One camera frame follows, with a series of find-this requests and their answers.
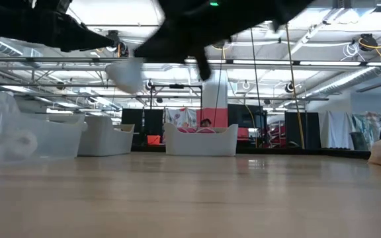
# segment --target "black panel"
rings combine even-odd
[[[264,128],[265,115],[263,108],[261,107],[260,110],[259,106],[254,105],[228,104],[228,123],[229,126],[238,124],[240,128]]]
[[[122,124],[134,124],[135,132],[142,131],[142,109],[123,109]]]
[[[145,133],[147,135],[163,135],[163,114],[164,110],[145,109]]]
[[[284,114],[286,127],[286,143],[291,141],[301,146],[298,114],[287,112]],[[301,113],[302,131],[304,133],[305,149],[320,149],[320,128],[317,112]]]

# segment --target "rope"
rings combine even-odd
[[[294,68],[293,68],[293,65],[292,65],[292,53],[290,51],[289,27],[288,27],[287,24],[286,24],[286,37],[288,38],[288,53],[289,53],[289,62],[290,62],[290,74],[292,76],[292,86],[294,87],[294,93],[293,93],[293,95],[294,95],[295,104],[296,104],[296,113],[298,114],[299,133],[301,135],[301,146],[302,146],[302,149],[305,149],[304,132],[302,130],[301,114],[299,112],[298,99],[296,98]]]
[[[252,28],[251,28],[251,41],[252,41],[252,55],[253,55],[253,59],[254,59],[255,85],[257,86],[257,99],[258,99],[258,107],[259,107],[259,113],[260,113],[260,115],[259,115],[259,125],[261,126],[263,124],[262,121],[261,121],[261,116],[262,116],[262,113],[263,113],[263,108],[261,107],[261,101],[260,101],[260,98],[259,98],[257,64],[255,63],[255,46],[254,46],[254,35],[252,33]]]

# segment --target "white pillar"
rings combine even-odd
[[[228,74],[226,70],[213,70],[211,78],[203,82],[202,107],[228,107]]]

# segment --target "white curtain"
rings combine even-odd
[[[318,116],[322,148],[354,149],[350,135],[355,130],[351,114],[327,111]]]

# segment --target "wooden floor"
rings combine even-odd
[[[0,169],[3,238],[381,238],[381,167],[133,153]]]

